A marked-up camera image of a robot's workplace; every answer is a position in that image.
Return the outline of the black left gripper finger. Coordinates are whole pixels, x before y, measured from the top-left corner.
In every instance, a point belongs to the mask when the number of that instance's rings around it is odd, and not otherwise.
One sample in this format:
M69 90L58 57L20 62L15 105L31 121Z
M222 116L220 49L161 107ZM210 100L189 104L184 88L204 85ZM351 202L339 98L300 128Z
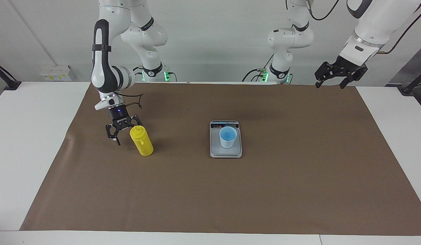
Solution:
M361 67L353 73L348 73L346 78L340 83L340 89L344 89L351 82L358 82L364 74L368 71L367 67Z
M335 63L323 62L314 74L316 78L315 87L320 88L324 81L333 79L336 72L337 65Z

